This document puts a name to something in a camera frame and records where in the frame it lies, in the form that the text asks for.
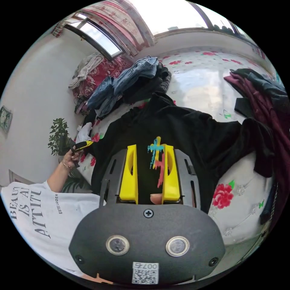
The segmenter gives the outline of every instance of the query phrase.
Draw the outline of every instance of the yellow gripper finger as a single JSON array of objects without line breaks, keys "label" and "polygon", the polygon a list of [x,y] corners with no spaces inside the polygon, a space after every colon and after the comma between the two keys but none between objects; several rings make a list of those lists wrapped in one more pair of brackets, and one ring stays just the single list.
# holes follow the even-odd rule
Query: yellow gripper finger
[{"label": "yellow gripper finger", "polygon": [[137,146],[127,148],[126,162],[120,189],[120,200],[138,204]]},{"label": "yellow gripper finger", "polygon": [[162,204],[167,201],[177,202],[180,199],[179,180],[177,175],[173,146],[165,145],[164,154],[165,154],[165,162],[164,162]]}]

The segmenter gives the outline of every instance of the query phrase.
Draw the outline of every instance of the curtain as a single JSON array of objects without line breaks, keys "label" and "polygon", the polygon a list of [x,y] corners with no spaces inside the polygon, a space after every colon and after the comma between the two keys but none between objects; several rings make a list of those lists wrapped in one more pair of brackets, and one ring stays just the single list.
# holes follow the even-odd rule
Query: curtain
[{"label": "curtain", "polygon": [[63,32],[63,27],[66,24],[66,20],[72,18],[75,13],[70,14],[69,16],[65,17],[63,20],[57,23],[51,34],[55,37],[60,37]]},{"label": "curtain", "polygon": [[[155,45],[154,36],[129,0],[105,0],[78,11],[113,36],[125,52],[134,57],[145,47]],[[64,21],[52,32],[59,37]]]}]

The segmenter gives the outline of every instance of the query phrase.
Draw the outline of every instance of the graphic print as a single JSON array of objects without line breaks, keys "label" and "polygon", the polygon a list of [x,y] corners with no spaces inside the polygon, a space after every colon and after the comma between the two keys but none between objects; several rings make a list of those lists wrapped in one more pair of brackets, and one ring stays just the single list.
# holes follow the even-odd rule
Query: graphic print
[{"label": "graphic print", "polygon": [[150,163],[150,169],[157,170],[160,168],[160,175],[157,184],[157,188],[159,188],[163,184],[164,178],[164,164],[165,164],[165,155],[164,155],[164,146],[165,144],[161,144],[161,137],[157,137],[153,144],[148,146],[147,152],[149,151],[152,153],[152,159]]}]

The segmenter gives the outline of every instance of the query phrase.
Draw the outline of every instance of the bed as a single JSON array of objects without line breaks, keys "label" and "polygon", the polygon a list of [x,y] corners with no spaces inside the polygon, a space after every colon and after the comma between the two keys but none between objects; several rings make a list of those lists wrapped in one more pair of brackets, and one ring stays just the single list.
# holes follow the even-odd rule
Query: bed
[{"label": "bed", "polygon": [[[209,113],[219,122],[242,123],[244,120],[234,111],[236,98],[241,95],[223,79],[229,75],[230,69],[252,68],[270,76],[252,60],[216,47],[173,51],[159,56],[159,61],[172,73],[167,94],[176,105]],[[142,107],[144,102],[121,105],[102,121],[95,121],[92,140],[102,139],[110,123],[135,106]],[[247,241],[255,243],[269,227],[269,223],[260,225],[259,216],[273,180],[254,172],[254,163],[253,152],[234,164],[220,179],[213,196],[208,214],[218,225],[227,247],[243,245]],[[80,173],[90,183],[94,166],[97,166],[95,158],[90,154],[82,156],[79,165]],[[228,206],[221,206],[220,198],[227,198]],[[248,243],[248,251],[253,243]]]}]

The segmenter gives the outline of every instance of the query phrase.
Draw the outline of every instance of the person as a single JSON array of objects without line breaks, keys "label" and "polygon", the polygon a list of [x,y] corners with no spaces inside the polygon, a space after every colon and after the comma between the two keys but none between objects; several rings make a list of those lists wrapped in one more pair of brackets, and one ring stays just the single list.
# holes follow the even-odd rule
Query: person
[{"label": "person", "polygon": [[12,182],[1,188],[1,197],[18,232],[39,256],[76,276],[112,284],[82,273],[69,252],[76,227],[100,200],[93,193],[61,192],[79,156],[70,150],[44,183]]}]

